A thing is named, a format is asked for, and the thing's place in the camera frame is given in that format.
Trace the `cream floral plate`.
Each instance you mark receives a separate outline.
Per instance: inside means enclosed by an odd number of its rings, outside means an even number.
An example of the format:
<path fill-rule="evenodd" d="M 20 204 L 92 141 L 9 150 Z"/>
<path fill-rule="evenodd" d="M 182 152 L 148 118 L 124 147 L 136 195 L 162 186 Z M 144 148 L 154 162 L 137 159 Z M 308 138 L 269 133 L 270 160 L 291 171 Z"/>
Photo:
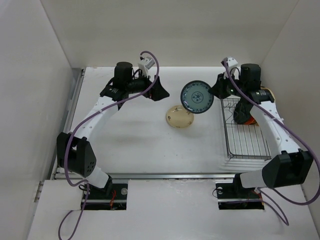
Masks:
<path fill-rule="evenodd" d="M 194 122 L 194 114 L 182 105 L 175 105 L 166 112 L 166 121 L 173 128 L 188 128 Z"/>

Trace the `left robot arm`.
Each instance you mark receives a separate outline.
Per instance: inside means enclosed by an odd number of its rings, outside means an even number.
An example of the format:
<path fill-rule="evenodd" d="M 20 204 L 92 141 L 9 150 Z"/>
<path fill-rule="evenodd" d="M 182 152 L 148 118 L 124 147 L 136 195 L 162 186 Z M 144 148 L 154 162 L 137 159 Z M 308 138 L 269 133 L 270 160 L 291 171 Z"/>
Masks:
<path fill-rule="evenodd" d="M 114 68 L 114 76 L 100 92 L 87 116 L 72 132 L 61 132 L 57 136 L 57 165 L 66 174 L 72 172 L 80 175 L 103 199 L 112 193 L 112 178 L 97 166 L 90 141 L 123 104 L 133 97 L 144 96 L 155 102 L 169 97 L 170 94 L 162 87 L 157 74 L 154 80 L 150 80 L 149 70 L 154 65 L 156 61 L 151 57 L 142 57 L 137 70 L 129 62 L 118 62 Z"/>

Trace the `beige cartoon plate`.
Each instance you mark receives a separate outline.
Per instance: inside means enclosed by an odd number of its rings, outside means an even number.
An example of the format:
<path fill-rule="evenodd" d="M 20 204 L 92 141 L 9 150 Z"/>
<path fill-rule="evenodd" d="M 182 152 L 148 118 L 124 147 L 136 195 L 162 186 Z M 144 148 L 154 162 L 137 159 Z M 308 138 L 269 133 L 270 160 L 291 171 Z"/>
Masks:
<path fill-rule="evenodd" d="M 274 100 L 274 101 L 276 100 L 274 93 L 273 93 L 269 88 L 267 88 L 267 87 L 265 87 L 265 86 L 261 86 L 260 89 L 261 89 L 261 90 L 268 91 L 268 92 L 271 94 L 273 100 Z"/>

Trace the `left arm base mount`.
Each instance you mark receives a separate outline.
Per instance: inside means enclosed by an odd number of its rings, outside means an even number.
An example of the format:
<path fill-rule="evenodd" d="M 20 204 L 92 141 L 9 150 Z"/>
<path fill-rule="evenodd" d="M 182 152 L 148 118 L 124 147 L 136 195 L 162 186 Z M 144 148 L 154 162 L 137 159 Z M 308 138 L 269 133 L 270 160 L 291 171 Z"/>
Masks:
<path fill-rule="evenodd" d="M 88 211 L 125 211 L 127 209 L 128 184 L 114 183 L 110 192 L 90 185 L 89 195 L 85 202 L 87 186 L 78 187 L 83 191 L 80 207 Z"/>

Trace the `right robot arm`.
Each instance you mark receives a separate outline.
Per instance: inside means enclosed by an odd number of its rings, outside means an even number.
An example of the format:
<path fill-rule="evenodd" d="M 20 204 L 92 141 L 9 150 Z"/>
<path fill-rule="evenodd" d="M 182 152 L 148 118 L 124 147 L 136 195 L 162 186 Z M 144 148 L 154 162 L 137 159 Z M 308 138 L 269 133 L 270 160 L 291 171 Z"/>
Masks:
<path fill-rule="evenodd" d="M 276 99 L 272 92 L 261 86 L 261 68 L 257 64 L 241 65 L 238 79 L 234 59 L 224 59 L 225 72 L 220 73 L 209 93 L 218 99 L 238 96 L 237 117 L 253 118 L 259 125 L 270 152 L 270 161 L 260 170 L 238 173 L 231 190 L 243 197 L 250 189 L 288 187 L 305 182 L 315 155 L 309 147 L 300 147 L 302 140 L 289 130 L 278 114 Z"/>

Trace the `black plate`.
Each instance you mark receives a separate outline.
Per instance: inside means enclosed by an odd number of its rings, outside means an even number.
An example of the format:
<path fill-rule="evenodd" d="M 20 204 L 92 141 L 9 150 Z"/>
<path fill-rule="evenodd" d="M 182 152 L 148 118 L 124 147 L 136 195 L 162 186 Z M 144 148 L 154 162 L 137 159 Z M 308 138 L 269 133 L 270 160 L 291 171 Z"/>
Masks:
<path fill-rule="evenodd" d="M 233 120 L 238 125 L 244 125 L 251 119 L 250 111 L 253 105 L 245 99 L 240 99 L 233 111 Z"/>

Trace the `blue patterned plate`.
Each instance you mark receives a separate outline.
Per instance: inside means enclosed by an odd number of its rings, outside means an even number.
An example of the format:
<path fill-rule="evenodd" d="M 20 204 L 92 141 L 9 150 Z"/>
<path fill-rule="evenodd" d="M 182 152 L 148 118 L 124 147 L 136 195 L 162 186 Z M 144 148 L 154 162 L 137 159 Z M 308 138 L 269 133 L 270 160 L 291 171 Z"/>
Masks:
<path fill-rule="evenodd" d="M 214 95 L 209 92 L 210 89 L 211 87 L 201 80 L 187 83 L 180 93 L 182 106 L 193 114 L 202 114 L 208 111 L 214 102 Z"/>

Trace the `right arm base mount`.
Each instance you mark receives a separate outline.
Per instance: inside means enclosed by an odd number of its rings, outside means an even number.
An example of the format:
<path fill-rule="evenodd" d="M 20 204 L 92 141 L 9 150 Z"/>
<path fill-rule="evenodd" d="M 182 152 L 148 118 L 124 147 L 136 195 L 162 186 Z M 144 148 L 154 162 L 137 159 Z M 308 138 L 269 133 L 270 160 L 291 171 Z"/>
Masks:
<path fill-rule="evenodd" d="M 218 200 L 219 210 L 264 210 L 262 196 L 253 188 L 236 190 L 231 182 L 218 182 L 212 194 Z"/>

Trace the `orange plate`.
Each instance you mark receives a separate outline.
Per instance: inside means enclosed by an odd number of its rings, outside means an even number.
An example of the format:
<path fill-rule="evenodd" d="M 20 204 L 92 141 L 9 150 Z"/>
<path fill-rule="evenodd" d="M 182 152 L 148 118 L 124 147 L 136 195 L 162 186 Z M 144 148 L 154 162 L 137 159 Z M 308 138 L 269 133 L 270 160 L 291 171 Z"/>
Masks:
<path fill-rule="evenodd" d="M 255 120 L 255 118 L 252 117 L 252 115 L 249 115 L 243 124 L 244 125 L 257 125 L 257 126 L 259 125 L 257 123 L 257 121 Z"/>

